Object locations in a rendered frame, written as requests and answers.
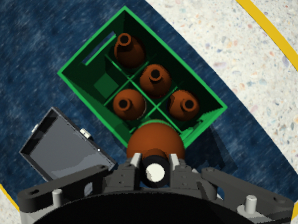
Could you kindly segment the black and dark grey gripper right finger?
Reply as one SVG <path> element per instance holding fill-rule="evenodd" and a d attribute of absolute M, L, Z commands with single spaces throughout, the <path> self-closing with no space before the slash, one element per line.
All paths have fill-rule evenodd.
<path fill-rule="evenodd" d="M 183 159 L 177 159 L 176 154 L 169 154 L 169 163 L 171 192 L 204 198 L 255 224 L 291 224 L 294 209 L 291 199 L 212 167 L 194 173 Z M 224 191 L 224 200 L 217 197 L 218 187 Z"/>

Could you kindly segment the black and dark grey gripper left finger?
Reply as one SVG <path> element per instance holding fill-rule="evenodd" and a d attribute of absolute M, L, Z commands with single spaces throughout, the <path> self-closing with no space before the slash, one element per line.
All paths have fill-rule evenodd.
<path fill-rule="evenodd" d="M 142 153 L 135 153 L 117 170 L 109 171 L 108 166 L 99 164 L 20 191 L 17 198 L 21 224 L 32 224 L 53 209 L 80 198 L 134 190 L 134 176 L 135 186 L 140 186 L 141 162 Z M 91 182 L 92 193 L 85 196 L 85 186 Z"/>

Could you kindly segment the green crate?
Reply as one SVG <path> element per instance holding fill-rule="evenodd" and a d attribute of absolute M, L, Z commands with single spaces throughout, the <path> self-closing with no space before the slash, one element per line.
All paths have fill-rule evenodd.
<path fill-rule="evenodd" d="M 115 35 L 85 64 L 82 63 L 112 31 Z M 134 75 L 126 72 L 114 55 L 115 43 L 122 33 L 139 37 L 146 48 L 148 61 Z M 151 64 L 165 66 L 172 76 L 168 93 L 160 99 L 149 98 L 140 86 L 140 74 Z M 228 108 L 177 54 L 126 6 L 107 21 L 57 74 L 126 148 L 131 135 L 142 123 L 161 119 L 177 131 L 182 141 L 190 134 L 183 141 L 186 149 Z M 125 89 L 139 90 L 155 107 L 138 91 L 147 101 L 146 113 L 133 121 L 122 120 L 114 112 L 113 101 L 115 96 Z M 190 121 L 175 120 L 166 111 L 166 102 L 176 89 L 190 90 L 199 98 L 200 110 Z"/>

